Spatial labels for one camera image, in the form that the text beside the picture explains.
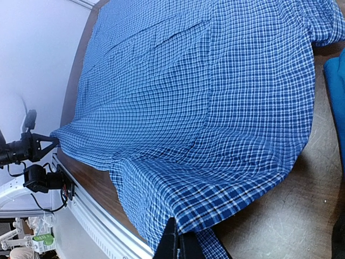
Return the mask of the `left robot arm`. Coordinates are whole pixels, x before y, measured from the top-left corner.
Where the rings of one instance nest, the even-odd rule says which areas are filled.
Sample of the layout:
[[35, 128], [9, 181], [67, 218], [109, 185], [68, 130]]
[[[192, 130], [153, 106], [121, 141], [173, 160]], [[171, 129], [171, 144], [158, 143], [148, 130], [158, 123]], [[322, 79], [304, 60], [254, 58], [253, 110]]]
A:
[[12, 174], [13, 180], [1, 185], [1, 207], [23, 195], [48, 193], [50, 190], [61, 189], [63, 180], [60, 175], [47, 173], [44, 166], [38, 165], [45, 155], [59, 144], [54, 137], [24, 132], [19, 141], [7, 143], [1, 135], [1, 169], [10, 168], [11, 164], [25, 164], [28, 160], [31, 166], [25, 166], [23, 171]]

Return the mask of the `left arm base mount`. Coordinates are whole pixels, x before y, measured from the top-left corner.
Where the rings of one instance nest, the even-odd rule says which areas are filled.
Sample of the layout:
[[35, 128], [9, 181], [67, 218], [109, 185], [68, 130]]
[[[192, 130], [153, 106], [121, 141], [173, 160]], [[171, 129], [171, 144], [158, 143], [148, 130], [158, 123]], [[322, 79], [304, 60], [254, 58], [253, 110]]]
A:
[[75, 183], [60, 164], [55, 172], [47, 172], [41, 165], [32, 165], [24, 171], [24, 187], [37, 193], [62, 190], [69, 200], [73, 200]]

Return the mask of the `folded blue garment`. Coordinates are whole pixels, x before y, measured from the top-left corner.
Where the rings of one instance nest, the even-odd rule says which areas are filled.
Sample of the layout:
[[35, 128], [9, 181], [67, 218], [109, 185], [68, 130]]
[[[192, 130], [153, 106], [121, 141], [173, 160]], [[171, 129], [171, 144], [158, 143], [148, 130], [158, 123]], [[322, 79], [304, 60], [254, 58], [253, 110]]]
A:
[[344, 174], [344, 50], [338, 57], [329, 59], [324, 64], [330, 104], [339, 139], [340, 157]]

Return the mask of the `aluminium front rail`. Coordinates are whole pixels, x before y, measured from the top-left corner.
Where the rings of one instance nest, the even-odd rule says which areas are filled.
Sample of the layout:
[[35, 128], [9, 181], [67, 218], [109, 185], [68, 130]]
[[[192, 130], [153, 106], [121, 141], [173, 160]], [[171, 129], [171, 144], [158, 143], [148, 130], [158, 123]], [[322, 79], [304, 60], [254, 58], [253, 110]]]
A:
[[53, 166], [74, 183], [68, 208], [93, 242], [108, 258], [152, 258], [153, 252], [137, 234], [126, 228], [80, 184], [68, 170], [67, 162], [54, 154]]

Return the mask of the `blue checked button shirt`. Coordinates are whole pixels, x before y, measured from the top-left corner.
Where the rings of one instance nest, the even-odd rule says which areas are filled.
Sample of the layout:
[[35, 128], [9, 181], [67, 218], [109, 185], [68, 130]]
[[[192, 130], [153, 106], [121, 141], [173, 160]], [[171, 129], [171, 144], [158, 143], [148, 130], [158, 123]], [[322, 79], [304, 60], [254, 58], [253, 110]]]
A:
[[74, 118], [52, 136], [109, 173], [152, 250], [173, 217], [204, 258], [228, 258], [213, 226], [292, 170], [312, 128], [313, 46], [341, 40], [335, 1], [109, 1]]

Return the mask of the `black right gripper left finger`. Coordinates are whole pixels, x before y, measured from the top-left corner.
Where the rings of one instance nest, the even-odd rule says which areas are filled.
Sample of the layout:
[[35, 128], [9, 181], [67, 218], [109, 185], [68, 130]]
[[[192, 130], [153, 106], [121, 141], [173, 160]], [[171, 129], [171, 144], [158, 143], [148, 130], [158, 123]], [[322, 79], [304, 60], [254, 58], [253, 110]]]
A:
[[167, 222], [153, 259], [177, 259], [178, 240], [176, 220], [171, 217]]

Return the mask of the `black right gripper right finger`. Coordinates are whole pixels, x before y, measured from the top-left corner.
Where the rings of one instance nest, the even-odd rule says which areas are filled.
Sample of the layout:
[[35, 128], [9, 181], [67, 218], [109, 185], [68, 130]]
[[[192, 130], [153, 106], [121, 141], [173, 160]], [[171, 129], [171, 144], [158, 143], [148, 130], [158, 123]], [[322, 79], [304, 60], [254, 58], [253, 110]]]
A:
[[180, 258], [203, 259], [204, 255], [194, 232], [180, 235]]

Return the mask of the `green white carton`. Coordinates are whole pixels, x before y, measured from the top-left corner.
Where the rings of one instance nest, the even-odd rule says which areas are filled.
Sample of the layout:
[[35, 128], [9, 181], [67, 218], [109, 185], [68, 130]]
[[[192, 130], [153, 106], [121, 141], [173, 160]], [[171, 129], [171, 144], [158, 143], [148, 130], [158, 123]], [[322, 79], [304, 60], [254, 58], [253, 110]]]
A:
[[35, 252], [42, 254], [56, 249], [55, 238], [51, 234], [42, 234], [32, 238], [32, 248]]

